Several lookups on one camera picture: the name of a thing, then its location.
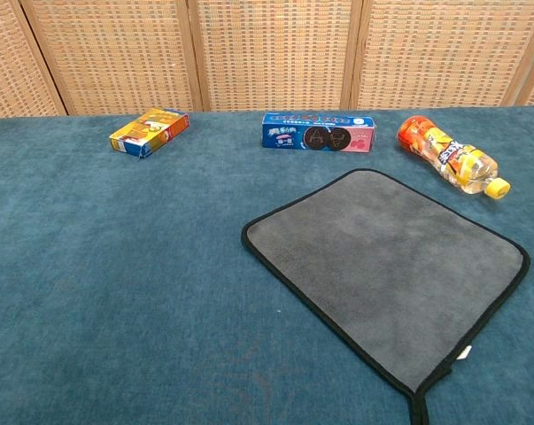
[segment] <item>yellow cardboard box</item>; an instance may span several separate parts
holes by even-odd
[[[170,109],[150,109],[109,136],[119,152],[146,158],[188,128],[188,114]]]

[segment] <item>wooden frame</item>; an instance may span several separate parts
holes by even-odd
[[[526,104],[534,89],[534,32],[516,67],[515,75],[508,84],[507,93],[501,100],[501,106]]]
[[[186,0],[190,14],[190,30],[194,54],[196,57],[196,75],[199,80],[202,106],[204,111],[211,111],[210,89],[207,83],[207,71],[205,69],[204,44],[202,42],[202,27],[199,23],[199,9],[197,0]]]
[[[35,58],[36,65],[38,66],[40,74],[44,80],[44,84],[46,85],[46,89],[48,90],[48,93],[52,99],[52,102],[54,103],[54,106],[56,107],[57,112],[59,112],[61,115],[67,115],[66,108],[62,102],[62,99],[60,98],[60,94],[58,93],[55,82],[54,80],[52,80],[49,68],[47,67],[46,62],[44,61],[41,49],[38,43],[36,42],[35,36],[33,35],[30,26],[28,25],[27,18],[25,17],[25,13],[19,4],[19,1],[8,1],[12,7],[12,11],[15,15],[15,18],[19,22],[22,33],[27,39],[28,47],[30,48],[31,53]]]
[[[28,23],[30,24],[30,27],[35,33],[36,41],[38,41],[38,44],[41,46],[41,51],[43,53],[44,60],[46,61],[46,65],[48,66],[48,69],[50,70],[52,78],[54,79],[54,82],[56,86],[58,87],[58,92],[60,93],[62,102],[64,103],[68,114],[75,115],[76,110],[72,103],[72,98],[70,97],[67,86],[64,83],[62,74],[58,70],[58,64],[56,63],[56,59],[54,58],[54,55],[52,55],[48,47],[48,43],[46,42],[46,37],[44,36],[40,22],[38,21],[38,18],[36,17],[35,7],[33,6],[32,0],[19,0],[19,1],[25,14],[27,15]]]
[[[340,109],[352,107],[352,84],[356,62],[357,44],[359,42],[360,22],[362,17],[363,0],[352,0],[352,12],[349,21],[349,35],[345,47],[344,81],[341,88]]]
[[[192,94],[192,102],[194,104],[194,111],[202,111],[202,90],[200,87],[200,80],[197,73],[197,61],[195,56],[195,49],[192,38],[193,27],[190,22],[190,14],[188,11],[188,4],[186,0],[175,0],[176,9],[178,10],[178,21],[180,25],[180,33],[182,37],[182,48],[184,50],[184,60],[186,60],[186,68],[188,69],[188,82],[190,84],[190,93]]]
[[[355,63],[352,70],[352,88],[349,94],[349,103],[347,105],[342,105],[342,107],[348,109],[357,109],[357,103],[359,101],[361,73],[363,72],[363,59],[365,57],[365,49],[367,46],[371,8],[373,6],[372,0],[360,0],[360,2],[359,34],[357,36],[357,43],[354,52]]]

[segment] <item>oreo box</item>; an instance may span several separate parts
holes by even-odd
[[[119,152],[146,158],[188,128],[188,114],[171,109],[150,109],[109,136]]]
[[[267,113],[263,146],[279,149],[369,152],[375,123],[369,117],[317,113]]]

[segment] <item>towel tag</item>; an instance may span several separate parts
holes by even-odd
[[[471,345],[468,345],[467,347],[463,349],[463,351],[460,353],[460,355],[458,356],[456,360],[464,360],[468,356],[470,351],[471,351]]]

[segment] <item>yellow bottle cap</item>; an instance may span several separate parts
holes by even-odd
[[[509,190],[511,190],[511,185],[506,180],[498,177],[487,185],[485,195],[493,199],[501,199]]]

